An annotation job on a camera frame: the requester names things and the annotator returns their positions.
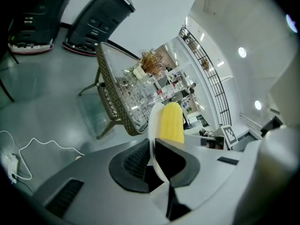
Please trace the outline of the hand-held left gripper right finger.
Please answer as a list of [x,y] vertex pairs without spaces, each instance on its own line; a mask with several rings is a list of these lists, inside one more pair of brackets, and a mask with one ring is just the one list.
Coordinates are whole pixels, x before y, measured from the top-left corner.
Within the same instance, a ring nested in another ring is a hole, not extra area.
[[155,159],[173,188],[190,185],[200,171],[199,160],[180,142],[156,138]]

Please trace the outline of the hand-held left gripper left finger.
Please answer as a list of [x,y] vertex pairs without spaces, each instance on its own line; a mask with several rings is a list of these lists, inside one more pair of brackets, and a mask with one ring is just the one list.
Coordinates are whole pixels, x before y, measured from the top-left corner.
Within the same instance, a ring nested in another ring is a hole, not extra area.
[[150,142],[149,139],[144,139],[111,159],[109,163],[110,176],[127,191],[149,193],[149,185],[145,182],[149,160]]

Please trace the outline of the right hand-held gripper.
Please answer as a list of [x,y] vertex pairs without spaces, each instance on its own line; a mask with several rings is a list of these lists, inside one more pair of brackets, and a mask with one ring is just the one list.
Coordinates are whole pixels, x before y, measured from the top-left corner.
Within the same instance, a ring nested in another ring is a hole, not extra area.
[[200,145],[206,148],[232,150],[232,147],[238,143],[238,139],[230,125],[220,126],[214,132],[202,129],[199,134],[201,135]]

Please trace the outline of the white oval plate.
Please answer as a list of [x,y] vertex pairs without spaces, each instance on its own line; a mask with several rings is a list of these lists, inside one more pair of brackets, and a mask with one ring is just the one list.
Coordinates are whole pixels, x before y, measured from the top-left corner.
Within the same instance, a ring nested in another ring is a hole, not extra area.
[[159,138],[160,135],[160,123],[162,112],[165,105],[162,103],[155,104],[150,112],[149,121],[148,121],[148,139],[150,142],[150,163],[153,165],[153,168],[157,176],[163,182],[169,182],[165,174],[163,173],[161,167],[159,166],[157,160],[155,159],[155,139]]

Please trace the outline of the dark lattice tray table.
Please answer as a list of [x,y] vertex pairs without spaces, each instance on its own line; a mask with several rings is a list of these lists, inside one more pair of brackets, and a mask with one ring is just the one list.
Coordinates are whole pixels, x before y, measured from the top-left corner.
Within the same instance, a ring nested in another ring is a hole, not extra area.
[[151,77],[137,79],[133,70],[138,61],[111,44],[100,43],[96,47],[96,58],[98,68],[94,82],[82,89],[79,96],[96,87],[110,119],[97,139],[116,125],[123,125],[131,136],[145,133],[153,106],[164,101],[155,84],[149,83]]

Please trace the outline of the black metal railing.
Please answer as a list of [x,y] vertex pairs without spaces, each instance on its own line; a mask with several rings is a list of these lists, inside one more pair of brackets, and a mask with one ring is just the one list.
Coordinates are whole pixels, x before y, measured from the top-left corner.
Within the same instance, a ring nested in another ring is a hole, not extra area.
[[203,73],[209,92],[212,96],[212,100],[215,104],[219,124],[232,125],[232,118],[225,90],[210,57],[207,55],[206,51],[200,45],[195,36],[186,28],[186,25],[181,27],[179,36],[197,60],[197,65]]

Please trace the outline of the orange dried plant white vase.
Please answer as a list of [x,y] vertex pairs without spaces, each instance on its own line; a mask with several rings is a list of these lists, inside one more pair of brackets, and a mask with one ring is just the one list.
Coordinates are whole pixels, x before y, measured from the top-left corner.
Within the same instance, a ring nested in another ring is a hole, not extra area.
[[165,63],[161,53],[156,52],[153,48],[150,50],[141,50],[140,59],[133,69],[134,76],[141,80],[146,75],[159,77],[165,68]]

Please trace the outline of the white power strip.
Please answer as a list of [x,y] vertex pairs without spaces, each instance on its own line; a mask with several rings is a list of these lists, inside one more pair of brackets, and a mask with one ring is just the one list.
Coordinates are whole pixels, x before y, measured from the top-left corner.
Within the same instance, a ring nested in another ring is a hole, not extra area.
[[11,183],[16,184],[17,179],[15,178],[15,175],[17,174],[19,167],[17,156],[15,154],[1,154],[0,161]]

